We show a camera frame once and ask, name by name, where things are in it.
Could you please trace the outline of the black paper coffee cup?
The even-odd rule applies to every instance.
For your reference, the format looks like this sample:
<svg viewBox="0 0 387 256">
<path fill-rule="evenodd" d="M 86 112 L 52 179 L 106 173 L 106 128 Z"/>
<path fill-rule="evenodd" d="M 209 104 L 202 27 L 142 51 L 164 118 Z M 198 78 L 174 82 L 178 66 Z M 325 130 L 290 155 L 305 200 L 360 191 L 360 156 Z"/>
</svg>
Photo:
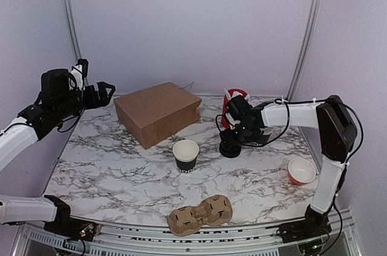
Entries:
<svg viewBox="0 0 387 256">
<path fill-rule="evenodd" d="M 180 140 L 172 148 L 172 153 L 180 173 L 191 173 L 196 165 L 199 146 L 192 140 Z"/>
</svg>

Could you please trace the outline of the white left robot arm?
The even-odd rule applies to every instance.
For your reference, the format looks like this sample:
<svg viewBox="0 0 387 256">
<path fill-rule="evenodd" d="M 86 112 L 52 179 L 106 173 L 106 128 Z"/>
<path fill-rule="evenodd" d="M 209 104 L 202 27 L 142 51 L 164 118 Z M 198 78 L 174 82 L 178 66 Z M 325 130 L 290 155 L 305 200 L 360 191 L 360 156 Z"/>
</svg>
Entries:
<svg viewBox="0 0 387 256">
<path fill-rule="evenodd" d="M 2 169 L 52 130 L 63 132 L 65 122 L 78 121 L 85 110 L 105 107 L 110 103 L 115 86 L 106 82 L 86 86 L 87 70 L 87 65 L 78 64 L 71 70 L 60 68 L 42 74 L 41 91 L 36 101 L 1 130 Z M 70 214 L 70 206 L 54 195 L 1 195 L 1 224 L 38 221 L 44 223 L 46 231 L 71 240 L 92 241 L 97 224 L 72 218 Z"/>
</svg>

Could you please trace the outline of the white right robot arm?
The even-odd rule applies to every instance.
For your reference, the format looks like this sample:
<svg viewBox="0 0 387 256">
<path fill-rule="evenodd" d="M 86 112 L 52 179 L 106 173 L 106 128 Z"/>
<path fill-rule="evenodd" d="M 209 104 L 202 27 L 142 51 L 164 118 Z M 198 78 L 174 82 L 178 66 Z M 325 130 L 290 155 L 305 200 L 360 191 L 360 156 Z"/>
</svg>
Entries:
<svg viewBox="0 0 387 256">
<path fill-rule="evenodd" d="M 257 106 L 236 96 L 226 104 L 233 123 L 220 131 L 219 151 L 224 157 L 239 156 L 241 148 L 260 148 L 264 129 L 290 126 L 319 130 L 322 167 L 311 204 L 304 219 L 281 224 L 278 235 L 284 243 L 318 237 L 331 232 L 328 214 L 345 180 L 346 165 L 355 152 L 357 127 L 347 107 L 337 95 L 322 100 L 287 102 L 276 99 Z"/>
</svg>

